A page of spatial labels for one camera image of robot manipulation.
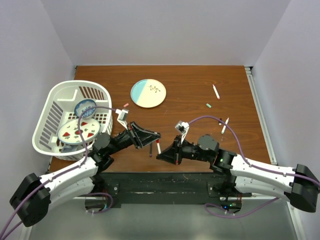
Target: white plate with red pattern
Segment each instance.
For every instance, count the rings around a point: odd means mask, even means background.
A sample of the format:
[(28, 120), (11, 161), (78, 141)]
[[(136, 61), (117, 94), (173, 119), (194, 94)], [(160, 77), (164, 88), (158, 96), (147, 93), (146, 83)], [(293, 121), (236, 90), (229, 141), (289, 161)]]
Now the white plate with red pattern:
[[(80, 123), (80, 130), (84, 141), (89, 143), (99, 133), (100, 123), (93, 118), (82, 119)], [(58, 131), (58, 138), (64, 144), (82, 144), (80, 133), (78, 131), (78, 119), (73, 119), (64, 124)]]

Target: wood grain surface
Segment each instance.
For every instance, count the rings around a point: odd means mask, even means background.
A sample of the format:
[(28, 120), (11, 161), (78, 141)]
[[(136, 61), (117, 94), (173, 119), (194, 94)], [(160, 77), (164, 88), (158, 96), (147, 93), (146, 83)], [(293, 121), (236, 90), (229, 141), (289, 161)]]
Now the wood grain surface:
[[(237, 134), (247, 158), (270, 163), (266, 143), (256, 107), (243, 66), (78, 66), (75, 80), (93, 81), (104, 86), (111, 95), (112, 107), (122, 108), (129, 103), (127, 121), (161, 133), (161, 149), (168, 147), (178, 132), (178, 121), (189, 122), (202, 115), (212, 115), (224, 121), (230, 117), (229, 126)], [(141, 108), (130, 97), (132, 86), (142, 79), (156, 79), (166, 87), (164, 102), (154, 108)], [(212, 84), (220, 95), (216, 98)], [(112, 134), (124, 128), (113, 113)], [(221, 134), (222, 126), (213, 119), (201, 119), (190, 126), (186, 139), (197, 143), (204, 134), (212, 135), (220, 147), (239, 153), (236, 141), (229, 130)], [(157, 160), (157, 148), (149, 157), (149, 147), (124, 149), (112, 157), (114, 163), (108, 172), (206, 172), (209, 164), (184, 159), (181, 165)], [(51, 171), (59, 170), (73, 162), (53, 158)]]

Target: cable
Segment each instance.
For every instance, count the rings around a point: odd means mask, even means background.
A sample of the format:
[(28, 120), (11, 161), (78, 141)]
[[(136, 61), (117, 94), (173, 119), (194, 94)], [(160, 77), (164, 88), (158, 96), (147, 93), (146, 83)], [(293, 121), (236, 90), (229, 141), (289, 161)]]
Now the cable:
[(208, 208), (208, 206), (216, 207), (216, 208), (218, 208), (218, 209), (220, 209), (220, 210), (226, 211), (226, 210), (223, 209), (221, 206), (216, 205), (216, 204), (213, 204), (213, 203), (206, 203), (206, 204), (204, 205), (204, 209), (205, 209), (208, 213), (210, 213), (211, 215), (214, 215), (214, 216), (219, 217), (219, 218), (223, 218), (223, 219), (239, 219), (239, 218), (246, 217), (246, 216), (248, 216), (248, 215), (250, 215), (250, 214), (253, 214), (254, 212), (258, 211), (259, 209), (262, 209), (263, 207), (267, 206), (268, 204), (273, 203), (274, 201), (276, 201), (276, 200), (278, 200), (278, 199), (279, 199), (279, 198), (277, 198), (277, 197), (276, 197), (276, 198), (273, 198), (273, 199), (265, 202), (264, 204), (258, 206), (257, 208), (255, 208), (255, 209), (253, 209), (253, 210), (251, 210), (251, 211), (249, 211), (249, 212), (247, 212), (247, 213), (245, 213), (245, 214), (236, 215), (236, 216), (225, 216), (225, 215), (216, 214), (216, 213), (210, 211), (209, 208)]
[[(107, 107), (107, 106), (93, 106), (93, 107), (90, 107), (90, 108), (87, 108), (85, 111), (82, 112), (82, 114), (80, 115), (79, 117), (79, 120), (78, 120), (78, 131), (79, 131), (79, 135), (80, 135), (80, 138), (82, 140), (82, 143), (84, 145), (84, 148), (85, 148), (85, 154), (84, 154), (84, 160), (80, 163), (80, 167), (86, 163), (87, 161), (87, 158), (88, 158), (88, 154), (89, 154), (89, 150), (88, 150), (88, 147), (87, 147), (87, 144), (86, 144), (86, 141), (81, 133), (81, 129), (80, 129), (80, 121), (81, 121), (81, 118), (82, 116), (85, 114), (85, 112), (89, 111), (90, 109), (108, 109), (108, 110), (112, 110), (112, 111), (116, 111), (116, 109), (114, 108), (110, 108), (110, 107)], [(62, 171), (60, 172), (59, 174), (57, 175), (54, 175), (52, 177), (52, 180), (66, 174), (66, 173), (69, 173), (71, 172), (72, 170), (75, 170), (79, 168), (79, 166), (74, 166), (74, 167), (71, 167), (65, 171)], [(9, 227), (10, 223), (12, 222), (12, 220), (14, 219), (15, 215), (18, 213), (18, 211), (21, 209), (21, 207), (26, 203), (26, 201), (28, 201), (38, 190), (40, 190), (41, 188), (43, 188), (46, 184), (48, 184), (50, 182), (50, 180), (47, 180), (45, 181), (44, 183), (40, 184), (38, 187), (36, 187), (32, 192), (30, 192), (22, 201), (21, 203), (16, 207), (16, 209), (14, 210), (14, 212), (12, 213), (12, 215), (10, 216), (9, 220), (6, 222), (6, 224), (4, 225), (1, 233), (0, 233), (0, 240), (3, 240), (3, 237), (4, 237), (4, 234), (7, 230), (7, 228)]]
[(19, 227), (22, 224), (22, 221), (18, 222), (13, 228), (11, 228), (10, 231), (7, 232), (6, 235), (3, 236), (1, 240), (5, 240), (14, 230), (16, 230), (17, 227)]
[[(259, 169), (259, 170), (262, 170), (262, 171), (265, 171), (265, 172), (269, 172), (269, 173), (272, 173), (272, 174), (278, 174), (278, 175), (285, 175), (284, 172), (281, 172), (281, 171), (275, 171), (275, 170), (270, 170), (270, 169), (267, 169), (267, 168), (263, 168), (263, 167), (260, 167), (260, 166), (257, 166), (257, 165), (254, 165), (254, 164), (251, 164), (245, 157), (244, 155), (244, 152), (242, 150), (242, 147), (240, 145), (240, 142), (239, 142), (239, 139), (236, 135), (236, 133), (231, 129), (231, 127), (229, 127), (224, 121), (220, 120), (219, 118), (215, 117), (215, 116), (210, 116), (210, 115), (204, 115), (204, 116), (200, 116), (200, 117), (197, 117), (193, 120), (191, 120), (190, 122), (188, 122), (188, 124), (192, 124), (200, 119), (204, 119), (204, 118), (210, 118), (210, 119), (215, 119), (217, 120), (218, 122), (222, 123), (223, 125), (225, 125), (230, 131), (231, 133), (233, 134), (235, 140), (236, 140), (236, 143), (238, 145), (238, 148), (239, 148), (239, 151), (240, 151), (240, 155), (243, 159), (243, 161), (248, 164), (249, 166), (255, 168), (255, 169)], [(296, 173), (286, 173), (287, 176), (292, 176), (292, 177), (297, 177), (297, 178), (301, 178), (301, 179), (305, 179), (305, 180), (308, 180), (312, 183), (314, 183), (318, 188), (320, 188), (320, 183), (314, 179), (312, 179), (311, 177), (307, 177), (307, 176), (303, 176), (303, 175), (300, 175), (300, 174), (296, 174)]]
[[(103, 189), (102, 192), (106, 194), (108, 193), (106, 189)], [(106, 196), (103, 196), (102, 199), (105, 200), (105, 204), (108, 203), (108, 198)]]
[(82, 143), (83, 143), (84, 149), (85, 149), (84, 160), (80, 163), (80, 166), (82, 166), (83, 164), (86, 163), (87, 158), (88, 158), (88, 154), (89, 154), (88, 146), (87, 146), (86, 141), (85, 141), (85, 139), (84, 139), (84, 136), (82, 135), (81, 130), (80, 130), (80, 122), (81, 122), (82, 116), (83, 116), (87, 111), (89, 111), (89, 110), (91, 110), (91, 109), (108, 109), (108, 110), (112, 110), (112, 111), (114, 111), (114, 112), (116, 111), (116, 109), (111, 108), (111, 107), (107, 107), (107, 106), (93, 106), (93, 107), (87, 108), (87, 109), (86, 109), (85, 111), (83, 111), (83, 112), (81, 113), (81, 115), (79, 116), (79, 119), (78, 119), (78, 131), (79, 131), (79, 135), (80, 135), (80, 138), (81, 138), (81, 140), (82, 140)]
[(105, 196), (107, 196), (110, 199), (110, 205), (109, 205), (109, 207), (106, 207), (105, 209), (103, 209), (101, 211), (92, 211), (91, 213), (92, 214), (102, 214), (102, 213), (105, 213), (106, 211), (109, 211), (109, 209), (114, 204), (113, 197), (109, 193), (106, 193), (106, 192), (93, 192), (93, 193), (86, 194), (85, 196), (89, 197), (89, 196), (95, 196), (95, 195), (105, 195)]

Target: white plastic basket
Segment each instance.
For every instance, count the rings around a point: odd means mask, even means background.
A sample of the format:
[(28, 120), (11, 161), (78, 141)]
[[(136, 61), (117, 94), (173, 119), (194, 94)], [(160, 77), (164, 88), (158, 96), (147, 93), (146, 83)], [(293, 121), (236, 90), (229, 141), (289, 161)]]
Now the white plastic basket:
[[(69, 161), (77, 161), (84, 156), (84, 147), (77, 151), (61, 153), (64, 144), (57, 137), (62, 125), (77, 118), (74, 113), (75, 106), (84, 99), (94, 100), (97, 106), (112, 107), (108, 91), (95, 82), (64, 81), (51, 89), (32, 137), (32, 145), (37, 152)], [(111, 134), (111, 110), (97, 108), (93, 118), (100, 123), (101, 133)], [(89, 149), (93, 143), (94, 140), (88, 143)]]

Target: round plate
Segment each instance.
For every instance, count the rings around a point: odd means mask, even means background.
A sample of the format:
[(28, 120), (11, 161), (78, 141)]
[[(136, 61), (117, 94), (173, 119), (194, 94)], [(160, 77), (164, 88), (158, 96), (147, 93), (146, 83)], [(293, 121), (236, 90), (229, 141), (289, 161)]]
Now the round plate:
[[(85, 99), (85, 100), (82, 100), (81, 102), (79, 102), (75, 108), (74, 108), (74, 114), (79, 118), (80, 115), (88, 108), (92, 108), (92, 107), (96, 107), (97, 104), (95, 101), (93, 101), (92, 99)], [(92, 108), (88, 111), (86, 111), (82, 117), (84, 119), (86, 118), (90, 118), (93, 116), (93, 114), (95, 113), (96, 111), (96, 108)]]
[[(80, 129), (82, 136), (86, 143), (93, 140), (100, 130), (100, 123), (93, 119), (81, 119)], [(64, 124), (58, 132), (59, 140), (68, 145), (80, 145), (82, 144), (79, 131), (78, 131), (78, 119), (73, 119)]]
[(165, 100), (166, 94), (165, 86), (154, 79), (140, 80), (131, 89), (132, 101), (142, 108), (158, 106)]

